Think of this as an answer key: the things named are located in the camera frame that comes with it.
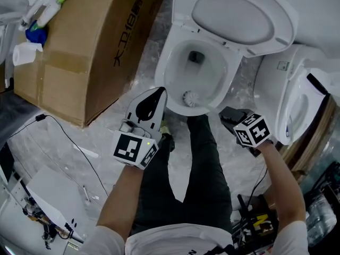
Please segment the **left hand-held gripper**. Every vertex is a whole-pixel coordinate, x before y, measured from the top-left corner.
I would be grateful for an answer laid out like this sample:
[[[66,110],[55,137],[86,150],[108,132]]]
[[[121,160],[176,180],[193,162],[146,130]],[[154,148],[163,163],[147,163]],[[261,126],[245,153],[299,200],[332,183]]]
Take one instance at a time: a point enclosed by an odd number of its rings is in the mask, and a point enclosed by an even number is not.
[[[113,132],[112,156],[119,162],[144,170],[159,150],[160,127],[167,104],[165,87],[145,91],[134,98]]]

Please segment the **large cardboard box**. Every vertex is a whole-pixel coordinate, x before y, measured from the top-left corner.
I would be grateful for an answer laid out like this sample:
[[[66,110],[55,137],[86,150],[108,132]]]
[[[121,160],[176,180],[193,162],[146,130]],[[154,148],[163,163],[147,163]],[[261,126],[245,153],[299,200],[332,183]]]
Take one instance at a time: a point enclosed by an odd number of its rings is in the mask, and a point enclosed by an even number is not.
[[[128,91],[163,0],[66,0],[14,93],[79,127]]]

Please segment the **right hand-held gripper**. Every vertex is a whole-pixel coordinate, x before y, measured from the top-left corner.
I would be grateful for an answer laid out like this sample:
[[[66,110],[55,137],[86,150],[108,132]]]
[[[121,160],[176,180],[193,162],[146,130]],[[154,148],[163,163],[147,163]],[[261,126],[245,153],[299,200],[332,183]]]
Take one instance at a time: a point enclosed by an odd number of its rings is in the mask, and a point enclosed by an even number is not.
[[[257,146],[265,141],[269,141],[271,131],[264,116],[257,113],[249,113],[243,118],[243,112],[225,107],[219,113],[219,119],[224,127],[229,131],[234,131],[239,144],[246,148],[253,156],[259,156],[261,152]]]

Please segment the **white angled panel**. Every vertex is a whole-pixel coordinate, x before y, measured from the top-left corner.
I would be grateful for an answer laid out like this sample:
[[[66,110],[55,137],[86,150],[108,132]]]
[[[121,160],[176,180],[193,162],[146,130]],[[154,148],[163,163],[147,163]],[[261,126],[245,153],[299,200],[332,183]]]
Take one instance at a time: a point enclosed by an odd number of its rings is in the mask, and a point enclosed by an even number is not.
[[[27,184],[27,189],[46,216],[73,237],[84,240],[88,217],[78,186],[64,175],[43,166]]]

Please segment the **white toilet paper roll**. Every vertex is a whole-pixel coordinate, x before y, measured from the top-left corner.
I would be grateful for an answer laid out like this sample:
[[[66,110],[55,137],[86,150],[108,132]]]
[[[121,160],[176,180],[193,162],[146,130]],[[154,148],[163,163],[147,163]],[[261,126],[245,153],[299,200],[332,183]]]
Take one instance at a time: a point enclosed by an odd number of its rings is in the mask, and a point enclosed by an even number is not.
[[[36,58],[36,51],[43,51],[41,44],[23,42],[16,45],[12,56],[14,66],[32,63]]]

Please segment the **person's white shirt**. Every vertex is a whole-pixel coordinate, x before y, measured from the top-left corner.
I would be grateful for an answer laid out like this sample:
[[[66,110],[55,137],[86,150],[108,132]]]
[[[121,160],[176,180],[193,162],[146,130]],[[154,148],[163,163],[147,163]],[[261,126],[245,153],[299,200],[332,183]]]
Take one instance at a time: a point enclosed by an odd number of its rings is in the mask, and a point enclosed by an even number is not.
[[[302,221],[284,227],[271,255],[309,255],[307,227]],[[215,227],[167,225],[130,236],[126,241],[103,226],[81,248],[81,255],[236,255],[230,233]]]

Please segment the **person's dark trousers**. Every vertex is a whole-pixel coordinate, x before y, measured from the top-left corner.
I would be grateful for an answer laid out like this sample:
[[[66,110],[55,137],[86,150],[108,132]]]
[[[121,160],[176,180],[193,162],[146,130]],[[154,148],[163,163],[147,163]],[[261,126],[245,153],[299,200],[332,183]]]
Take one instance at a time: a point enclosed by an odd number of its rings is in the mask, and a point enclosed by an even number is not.
[[[170,153],[158,150],[144,170],[131,234],[151,228],[196,224],[232,231],[232,201],[208,116],[188,117],[192,166],[185,198],[175,198],[169,183]]]

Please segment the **person's left forearm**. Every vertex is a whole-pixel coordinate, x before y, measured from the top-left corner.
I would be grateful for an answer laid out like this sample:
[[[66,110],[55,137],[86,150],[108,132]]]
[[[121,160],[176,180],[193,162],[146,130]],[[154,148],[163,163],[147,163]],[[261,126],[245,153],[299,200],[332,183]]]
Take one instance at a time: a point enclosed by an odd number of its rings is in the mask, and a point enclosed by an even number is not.
[[[130,235],[137,212],[143,170],[125,166],[108,196],[97,225],[118,233],[123,240]]]

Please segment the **person's left black shoe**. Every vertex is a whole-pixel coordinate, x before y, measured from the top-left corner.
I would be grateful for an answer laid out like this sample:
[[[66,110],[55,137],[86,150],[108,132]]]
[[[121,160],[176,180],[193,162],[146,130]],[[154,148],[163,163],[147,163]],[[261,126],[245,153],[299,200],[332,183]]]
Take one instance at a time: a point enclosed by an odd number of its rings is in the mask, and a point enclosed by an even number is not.
[[[163,133],[160,141],[160,150],[164,152],[172,152],[175,149],[173,136],[169,133]]]

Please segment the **white smart toilet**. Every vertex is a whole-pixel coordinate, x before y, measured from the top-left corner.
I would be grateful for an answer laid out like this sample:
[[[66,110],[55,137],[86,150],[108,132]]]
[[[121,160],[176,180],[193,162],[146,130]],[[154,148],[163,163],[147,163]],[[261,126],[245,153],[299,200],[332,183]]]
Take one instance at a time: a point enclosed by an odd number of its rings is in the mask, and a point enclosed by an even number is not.
[[[293,44],[280,53],[264,56],[260,64],[254,102],[283,145],[291,145],[304,134],[328,94],[317,70],[305,65],[325,58],[317,48]],[[286,126],[289,137],[285,135]]]

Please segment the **white toilet with tank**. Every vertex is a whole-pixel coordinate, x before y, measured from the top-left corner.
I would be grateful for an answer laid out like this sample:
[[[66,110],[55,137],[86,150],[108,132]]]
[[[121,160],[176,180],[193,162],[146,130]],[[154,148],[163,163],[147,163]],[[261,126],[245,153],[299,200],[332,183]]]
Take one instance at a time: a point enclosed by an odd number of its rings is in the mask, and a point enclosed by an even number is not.
[[[286,0],[173,0],[172,25],[155,72],[155,85],[167,91],[167,108],[183,116],[207,113],[183,102],[186,91],[218,107],[241,60],[286,50],[298,22]]]

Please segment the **plastic wrapped bottle pack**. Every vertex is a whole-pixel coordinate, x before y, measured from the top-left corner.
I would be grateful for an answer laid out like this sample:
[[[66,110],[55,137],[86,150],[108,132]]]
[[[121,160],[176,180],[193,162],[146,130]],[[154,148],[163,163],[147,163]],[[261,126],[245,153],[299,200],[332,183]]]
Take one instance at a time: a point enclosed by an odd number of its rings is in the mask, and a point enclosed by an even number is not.
[[[337,223],[337,217],[331,204],[320,190],[307,193],[306,207],[308,245],[311,248],[321,242],[332,231]]]

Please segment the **white flat strip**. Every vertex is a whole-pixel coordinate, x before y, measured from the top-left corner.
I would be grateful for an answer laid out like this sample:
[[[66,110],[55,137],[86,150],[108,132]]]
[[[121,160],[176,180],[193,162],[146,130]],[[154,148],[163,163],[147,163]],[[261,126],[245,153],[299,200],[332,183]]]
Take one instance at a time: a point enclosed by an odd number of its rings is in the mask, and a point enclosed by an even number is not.
[[[89,156],[91,158],[99,158],[99,155],[93,151],[90,151],[88,149],[78,147],[77,145],[73,144],[73,148],[84,153],[86,156]]]

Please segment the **person's right forearm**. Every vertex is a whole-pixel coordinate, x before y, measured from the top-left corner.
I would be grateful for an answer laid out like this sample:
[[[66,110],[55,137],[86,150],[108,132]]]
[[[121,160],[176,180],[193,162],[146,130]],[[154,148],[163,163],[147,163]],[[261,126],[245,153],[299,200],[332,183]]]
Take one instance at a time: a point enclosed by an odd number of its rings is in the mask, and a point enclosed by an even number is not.
[[[296,221],[305,221],[306,210],[302,191],[275,146],[265,141],[257,149],[262,153],[271,180],[278,214],[278,230]]]

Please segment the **blue cloth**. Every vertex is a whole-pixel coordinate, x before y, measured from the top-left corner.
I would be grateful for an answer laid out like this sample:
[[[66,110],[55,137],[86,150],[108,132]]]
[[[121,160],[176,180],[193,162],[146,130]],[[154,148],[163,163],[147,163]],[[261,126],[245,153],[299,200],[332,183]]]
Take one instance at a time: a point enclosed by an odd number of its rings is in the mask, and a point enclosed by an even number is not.
[[[31,43],[41,44],[43,47],[46,43],[49,28],[48,26],[39,27],[37,20],[34,20],[28,29],[25,30],[26,39]]]

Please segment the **white toilet brush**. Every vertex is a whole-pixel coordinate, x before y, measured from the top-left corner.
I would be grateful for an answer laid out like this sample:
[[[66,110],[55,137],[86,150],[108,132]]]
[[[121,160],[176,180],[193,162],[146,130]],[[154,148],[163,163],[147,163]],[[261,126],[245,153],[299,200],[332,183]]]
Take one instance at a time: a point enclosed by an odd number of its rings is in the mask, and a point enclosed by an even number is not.
[[[203,100],[201,100],[200,96],[198,93],[193,92],[193,91],[186,91],[183,94],[183,102],[191,108],[194,107],[202,107],[205,108],[207,110],[209,110],[210,112],[213,112],[215,114],[219,114],[220,111],[217,108],[214,108],[212,106],[210,106],[208,103],[204,102]]]

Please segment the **wooden pallet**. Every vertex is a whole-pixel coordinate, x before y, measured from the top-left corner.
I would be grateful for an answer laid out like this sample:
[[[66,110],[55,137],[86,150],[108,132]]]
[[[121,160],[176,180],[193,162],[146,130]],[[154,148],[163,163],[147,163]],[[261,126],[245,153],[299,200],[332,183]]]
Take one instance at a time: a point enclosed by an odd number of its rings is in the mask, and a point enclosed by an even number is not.
[[[334,98],[328,95],[322,101],[311,125],[300,138],[290,146],[276,143],[276,148],[298,182],[309,174],[320,157],[339,117],[340,107]]]

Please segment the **grey metal platform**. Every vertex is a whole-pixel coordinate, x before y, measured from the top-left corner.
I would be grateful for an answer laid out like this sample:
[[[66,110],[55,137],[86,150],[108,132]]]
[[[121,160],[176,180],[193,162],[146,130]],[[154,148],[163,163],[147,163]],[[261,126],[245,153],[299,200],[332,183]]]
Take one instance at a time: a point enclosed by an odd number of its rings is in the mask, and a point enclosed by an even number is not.
[[[310,172],[300,184],[303,194],[309,192],[332,162],[340,163],[340,130],[334,130]]]

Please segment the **black yellow device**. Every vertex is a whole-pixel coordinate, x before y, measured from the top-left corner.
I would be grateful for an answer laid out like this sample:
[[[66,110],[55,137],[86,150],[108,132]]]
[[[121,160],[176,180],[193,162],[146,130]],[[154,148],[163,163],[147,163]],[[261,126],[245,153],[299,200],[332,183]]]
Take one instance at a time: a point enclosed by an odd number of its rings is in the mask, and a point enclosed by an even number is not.
[[[232,221],[232,239],[237,255],[264,255],[273,246],[278,231],[276,213],[264,198],[237,196],[239,217]]]

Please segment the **white bottle green cap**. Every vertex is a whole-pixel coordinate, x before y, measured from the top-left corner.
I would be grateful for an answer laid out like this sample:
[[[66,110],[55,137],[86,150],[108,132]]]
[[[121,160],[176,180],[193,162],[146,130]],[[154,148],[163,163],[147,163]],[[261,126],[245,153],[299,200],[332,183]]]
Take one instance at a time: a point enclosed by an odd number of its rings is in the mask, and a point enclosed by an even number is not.
[[[52,0],[44,9],[36,22],[39,28],[43,28],[61,9],[65,0]]]

